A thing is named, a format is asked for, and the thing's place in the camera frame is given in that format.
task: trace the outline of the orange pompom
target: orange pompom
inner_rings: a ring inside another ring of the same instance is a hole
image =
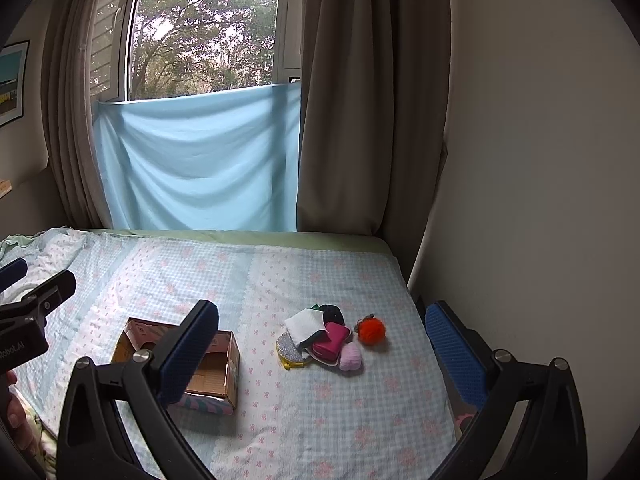
[[[379,319],[365,319],[358,327],[358,339],[365,345],[375,345],[385,338],[385,325]]]

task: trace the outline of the brown curtain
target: brown curtain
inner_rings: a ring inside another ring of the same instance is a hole
[[[49,163],[73,227],[109,226],[92,142],[90,47],[98,0],[55,0],[42,60]]]
[[[408,279],[449,91],[449,0],[305,0],[298,230],[377,235]]]

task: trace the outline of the bed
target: bed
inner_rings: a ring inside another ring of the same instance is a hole
[[[17,370],[20,393],[56,434],[76,359],[110,361],[127,317],[179,323],[199,299],[220,312],[240,351],[231,416],[170,407],[185,438],[221,480],[428,478],[456,438],[433,349],[395,258],[377,238],[300,233],[83,232],[52,229],[0,244],[0,265],[24,258],[15,301],[61,269],[76,294],[48,319],[49,351]],[[286,371],[274,355],[284,319],[337,304],[347,325],[372,312],[388,344],[364,350],[364,371]],[[126,406],[145,469],[161,473]]]

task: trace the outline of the human hand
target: human hand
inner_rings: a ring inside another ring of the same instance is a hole
[[[6,380],[9,384],[15,384],[18,382],[18,376],[13,370],[9,370],[6,373]],[[24,413],[24,408],[14,394],[11,394],[11,400],[6,410],[6,417],[11,427],[14,428],[15,445],[21,450],[27,449],[33,442],[33,433],[31,433],[31,428],[27,422],[27,415]]]

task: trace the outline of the tree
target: tree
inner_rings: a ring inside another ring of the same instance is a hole
[[[271,82],[278,0],[139,0],[130,98]]]

